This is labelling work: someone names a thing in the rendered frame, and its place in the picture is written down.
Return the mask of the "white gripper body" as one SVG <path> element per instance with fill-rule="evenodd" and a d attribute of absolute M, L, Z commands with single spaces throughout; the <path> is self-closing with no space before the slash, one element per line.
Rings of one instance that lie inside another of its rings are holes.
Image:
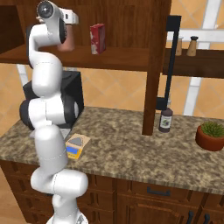
<path fill-rule="evenodd" d="M 70 11 L 70 24 L 77 25 L 79 23 L 79 17 L 72 10 Z"/>

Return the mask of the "wooden cabinet door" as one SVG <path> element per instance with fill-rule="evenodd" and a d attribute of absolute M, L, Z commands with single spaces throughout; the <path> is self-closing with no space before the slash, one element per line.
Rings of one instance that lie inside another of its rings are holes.
<path fill-rule="evenodd" d="M 150 0 L 150 5 L 149 63 L 147 68 L 142 130 L 142 134 L 145 136 L 151 136 L 153 133 L 159 76 L 165 57 L 167 37 L 166 21 L 170 15 L 172 0 Z"/>

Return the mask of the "dark honey bottle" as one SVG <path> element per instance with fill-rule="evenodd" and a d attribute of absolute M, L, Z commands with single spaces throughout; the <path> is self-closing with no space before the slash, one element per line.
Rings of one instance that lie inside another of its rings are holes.
<path fill-rule="evenodd" d="M 172 124 L 173 111 L 170 108 L 163 110 L 160 115 L 158 130 L 163 133 L 168 133 Z"/>

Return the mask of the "pink-brown jar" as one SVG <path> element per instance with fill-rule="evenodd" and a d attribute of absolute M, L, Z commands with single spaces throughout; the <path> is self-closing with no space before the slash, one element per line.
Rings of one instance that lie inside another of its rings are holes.
<path fill-rule="evenodd" d="M 71 52 L 74 49 L 74 33 L 73 27 L 70 24 L 66 26 L 66 32 L 66 41 L 63 44 L 58 45 L 58 50 L 61 52 Z"/>

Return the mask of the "red carton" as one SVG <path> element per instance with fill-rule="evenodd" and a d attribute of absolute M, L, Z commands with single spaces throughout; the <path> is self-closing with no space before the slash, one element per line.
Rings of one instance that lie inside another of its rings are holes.
<path fill-rule="evenodd" d="M 92 54 L 101 54 L 106 50 L 105 37 L 105 24 L 95 24 L 90 27 Z"/>

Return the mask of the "black countertop appliance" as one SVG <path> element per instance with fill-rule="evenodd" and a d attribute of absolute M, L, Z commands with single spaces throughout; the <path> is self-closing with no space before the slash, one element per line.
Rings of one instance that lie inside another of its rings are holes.
<path fill-rule="evenodd" d="M 30 81 L 23 86 L 23 90 L 25 100 L 19 108 L 20 119 L 30 130 L 34 130 L 28 116 L 28 106 L 30 100 L 37 98 L 37 96 L 32 90 L 32 83 Z M 72 128 L 84 109 L 81 73 L 77 71 L 64 71 L 60 90 L 66 123 L 60 124 L 59 127 Z"/>

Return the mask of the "tan shaker with pale cap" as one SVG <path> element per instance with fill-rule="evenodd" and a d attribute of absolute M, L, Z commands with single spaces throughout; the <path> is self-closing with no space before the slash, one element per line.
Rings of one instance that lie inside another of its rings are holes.
<path fill-rule="evenodd" d="M 178 43 L 177 43 L 177 48 L 175 53 L 176 56 L 180 56 L 182 54 L 182 40 L 183 40 L 183 37 L 178 38 Z"/>

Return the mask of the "tan shaker with black cap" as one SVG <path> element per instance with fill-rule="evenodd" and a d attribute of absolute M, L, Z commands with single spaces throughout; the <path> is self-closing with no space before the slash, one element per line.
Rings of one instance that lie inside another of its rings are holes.
<path fill-rule="evenodd" d="M 191 36 L 191 41 L 186 53 L 187 56 L 194 57 L 196 55 L 197 40 L 198 40 L 197 36 Z"/>

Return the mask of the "dark wooden shelf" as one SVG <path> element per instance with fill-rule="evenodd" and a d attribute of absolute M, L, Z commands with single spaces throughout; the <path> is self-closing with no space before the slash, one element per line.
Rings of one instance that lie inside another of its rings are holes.
<path fill-rule="evenodd" d="M 172 74 L 175 76 L 224 79 L 224 50 L 200 50 L 194 57 L 186 55 L 183 49 L 175 57 Z"/>

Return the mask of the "potted green plant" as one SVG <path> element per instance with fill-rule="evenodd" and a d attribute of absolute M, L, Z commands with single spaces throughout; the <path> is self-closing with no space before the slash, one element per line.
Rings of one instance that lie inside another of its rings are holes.
<path fill-rule="evenodd" d="M 224 147 L 224 126 L 217 122 L 204 122 L 197 128 L 195 141 L 207 151 L 221 151 Z"/>

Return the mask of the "wooden drawer stack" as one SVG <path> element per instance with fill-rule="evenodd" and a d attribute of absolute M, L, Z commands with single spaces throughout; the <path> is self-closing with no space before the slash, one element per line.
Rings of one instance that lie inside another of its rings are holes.
<path fill-rule="evenodd" d="M 25 220 L 46 224 L 53 215 L 52 195 L 33 190 L 30 178 L 37 169 L 33 164 L 0 160 L 1 168 Z M 116 181 L 88 174 L 88 189 L 77 199 L 89 224 L 116 224 Z"/>

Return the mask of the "wooden drawer front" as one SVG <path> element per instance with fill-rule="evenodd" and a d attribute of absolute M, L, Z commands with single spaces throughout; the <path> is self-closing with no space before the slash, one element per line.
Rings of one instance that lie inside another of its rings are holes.
<path fill-rule="evenodd" d="M 118 179 L 117 193 L 130 196 L 133 198 L 139 198 L 143 200 L 157 200 L 166 203 L 181 204 L 189 207 L 198 207 L 203 199 L 203 192 L 195 192 L 188 189 L 180 189 L 176 187 L 170 187 L 165 185 L 154 185 L 149 183 L 141 183 L 133 180 Z M 170 190 L 171 196 L 161 196 L 147 193 L 147 186 L 151 190 L 166 192 Z"/>

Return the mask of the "wooden cupboard door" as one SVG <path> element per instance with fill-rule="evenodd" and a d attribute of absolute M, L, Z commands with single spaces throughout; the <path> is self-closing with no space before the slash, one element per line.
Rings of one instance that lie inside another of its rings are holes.
<path fill-rule="evenodd" d="M 117 224 L 186 224 L 189 211 L 193 224 L 196 206 L 117 195 Z"/>
<path fill-rule="evenodd" d="M 202 207 L 198 224 L 203 224 L 205 214 L 210 214 L 209 224 L 224 224 L 224 206 L 217 203 L 205 204 Z"/>

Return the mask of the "wooden wall cabinet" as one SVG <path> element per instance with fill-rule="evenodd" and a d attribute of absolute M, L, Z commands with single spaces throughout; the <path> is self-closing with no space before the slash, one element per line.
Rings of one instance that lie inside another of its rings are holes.
<path fill-rule="evenodd" d="M 73 27 L 74 50 L 55 54 L 65 67 L 145 71 L 149 63 L 151 0 L 51 0 L 79 16 Z M 5 42 L 0 62 L 26 64 L 25 30 L 35 25 L 40 0 L 0 0 L 0 25 Z M 91 53 L 90 27 L 105 24 L 106 50 Z"/>

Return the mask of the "white window frame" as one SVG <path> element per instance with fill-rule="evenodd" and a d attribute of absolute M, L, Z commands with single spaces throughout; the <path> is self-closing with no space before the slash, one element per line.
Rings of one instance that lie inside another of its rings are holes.
<path fill-rule="evenodd" d="M 216 29 L 224 0 L 207 0 L 202 29 Z M 200 77 L 174 77 L 171 108 L 176 115 L 224 119 L 224 80 Z"/>

